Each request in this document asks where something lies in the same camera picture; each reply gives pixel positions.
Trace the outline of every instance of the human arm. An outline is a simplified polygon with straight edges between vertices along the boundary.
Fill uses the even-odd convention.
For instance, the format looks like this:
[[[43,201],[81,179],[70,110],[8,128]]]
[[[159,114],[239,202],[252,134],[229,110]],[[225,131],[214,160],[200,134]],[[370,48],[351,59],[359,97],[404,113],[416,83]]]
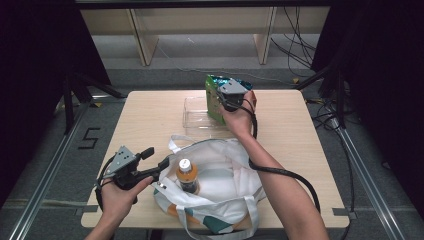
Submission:
[[[97,225],[85,239],[109,240],[130,212],[134,199],[152,180],[153,177],[145,178],[130,190],[125,191],[113,182],[108,183],[112,179],[105,179],[104,183],[107,184],[102,187],[103,213]]]
[[[252,92],[244,99],[252,102]],[[251,109],[247,101],[243,107]],[[220,111],[228,129],[246,149],[255,165],[280,168],[283,166],[271,156],[251,134],[251,116],[239,109],[228,112],[222,106]],[[289,239],[328,239],[324,222],[309,195],[293,178],[274,173],[258,171],[262,186],[274,211],[283,224]]]

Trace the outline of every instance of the wooden table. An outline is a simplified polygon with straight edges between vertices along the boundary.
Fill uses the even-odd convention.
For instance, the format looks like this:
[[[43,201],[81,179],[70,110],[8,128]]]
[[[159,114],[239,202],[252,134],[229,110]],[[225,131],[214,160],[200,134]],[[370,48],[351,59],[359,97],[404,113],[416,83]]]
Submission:
[[[321,204],[321,214],[327,228],[344,228],[347,216],[334,216],[333,208],[344,209],[320,141],[297,90],[255,90],[258,119],[258,141],[288,170],[294,171],[314,186]],[[168,142],[172,134],[186,134],[183,127],[184,101],[187,97],[204,97],[205,91],[137,91],[131,92],[106,152],[104,162],[127,146],[133,153],[155,147],[155,155],[140,162],[139,170],[156,167],[169,155]],[[138,196],[138,203],[122,222],[121,227],[147,229],[180,229],[178,219],[165,214],[153,198],[153,187]],[[92,193],[87,205],[97,205]],[[267,199],[258,203],[260,229],[282,228]],[[94,227],[101,210],[83,214],[84,227]],[[245,221],[240,227],[247,227]],[[191,228],[204,228],[192,224]]]

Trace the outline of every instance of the aluminum rail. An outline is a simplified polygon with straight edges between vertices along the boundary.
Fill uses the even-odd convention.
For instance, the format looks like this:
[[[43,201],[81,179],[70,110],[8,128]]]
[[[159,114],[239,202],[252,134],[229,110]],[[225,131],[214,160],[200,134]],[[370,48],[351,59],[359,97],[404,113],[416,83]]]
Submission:
[[[19,240],[25,239],[37,213],[40,209],[40,206],[43,202],[43,199],[54,179],[59,167],[62,164],[62,161],[65,157],[67,150],[69,149],[69,145],[74,138],[75,132],[79,127],[79,123],[85,112],[89,107],[89,103],[84,103],[79,106],[77,115],[75,116],[76,121],[74,126],[70,129],[70,131],[62,138],[59,147],[57,148],[49,166],[47,167],[43,178],[38,184],[35,192],[33,193],[31,199],[28,201],[25,209],[17,221],[15,227],[13,228],[11,235],[9,237],[10,240]]]
[[[339,126],[336,119],[332,120],[333,126]],[[361,156],[355,148],[355,145],[352,142],[346,129],[337,128],[340,133],[344,143],[346,144],[347,150],[351,157],[352,166],[355,169],[355,172],[358,174],[359,180],[361,181],[365,192],[368,194],[368,198],[371,201],[378,217],[383,224],[384,229],[390,239],[406,239],[404,233],[402,232],[396,217],[393,215],[390,210],[387,202],[384,200],[380,190],[377,187],[377,184],[373,180],[370,172],[364,164]]]

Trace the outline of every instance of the clear plastic container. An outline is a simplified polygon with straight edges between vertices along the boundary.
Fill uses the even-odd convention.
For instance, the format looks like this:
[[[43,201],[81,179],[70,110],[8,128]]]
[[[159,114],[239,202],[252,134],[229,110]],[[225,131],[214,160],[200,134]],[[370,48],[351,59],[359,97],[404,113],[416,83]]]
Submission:
[[[196,139],[232,138],[227,126],[208,115],[206,97],[187,97],[184,101],[183,126],[186,135]]]

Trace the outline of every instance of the white tote bag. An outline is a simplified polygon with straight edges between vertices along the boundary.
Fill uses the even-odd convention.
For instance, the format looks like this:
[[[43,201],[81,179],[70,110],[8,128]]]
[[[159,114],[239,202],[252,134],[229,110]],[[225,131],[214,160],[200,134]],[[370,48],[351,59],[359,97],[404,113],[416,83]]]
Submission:
[[[178,216],[187,233],[194,239],[246,239],[254,235],[259,224],[257,202],[265,198],[259,176],[249,167],[249,157],[236,139],[210,139],[179,148],[174,135],[169,147],[169,167],[163,170],[155,187],[154,198],[160,208]],[[176,171],[181,159],[198,167],[200,190],[197,195],[184,192]],[[246,217],[252,226],[233,231]],[[205,225],[216,235],[199,235],[188,229],[187,221]]]

